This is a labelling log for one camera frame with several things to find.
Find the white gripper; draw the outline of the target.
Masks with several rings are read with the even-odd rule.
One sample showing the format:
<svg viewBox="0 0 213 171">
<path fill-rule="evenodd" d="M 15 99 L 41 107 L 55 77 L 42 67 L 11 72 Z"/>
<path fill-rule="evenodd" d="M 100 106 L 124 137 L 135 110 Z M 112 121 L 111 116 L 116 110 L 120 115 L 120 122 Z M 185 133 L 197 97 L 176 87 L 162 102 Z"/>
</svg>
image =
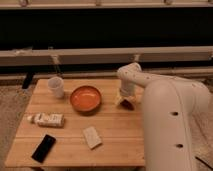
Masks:
<svg viewBox="0 0 213 171">
<path fill-rule="evenodd" d="M 132 106 L 135 106 L 137 100 L 136 96 L 133 96 L 135 92 L 134 84 L 128 81 L 122 81 L 120 87 L 120 94 L 124 97 L 128 97 L 128 101 Z M 115 105 L 118 106 L 123 101 L 123 97 L 118 94 L 115 99 Z"/>
</svg>

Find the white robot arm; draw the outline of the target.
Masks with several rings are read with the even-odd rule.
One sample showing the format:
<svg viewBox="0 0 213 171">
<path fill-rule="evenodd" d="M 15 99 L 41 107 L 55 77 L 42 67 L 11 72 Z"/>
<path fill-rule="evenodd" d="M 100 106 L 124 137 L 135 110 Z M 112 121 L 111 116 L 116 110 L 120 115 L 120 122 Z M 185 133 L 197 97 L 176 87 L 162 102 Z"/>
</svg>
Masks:
<svg viewBox="0 0 213 171">
<path fill-rule="evenodd" d="M 197 171 L 189 116 L 208 110 L 208 88 L 195 80 L 146 73 L 137 63 L 119 68 L 117 76 L 122 97 L 133 96 L 136 85 L 144 89 L 141 112 L 146 171 Z"/>
</svg>

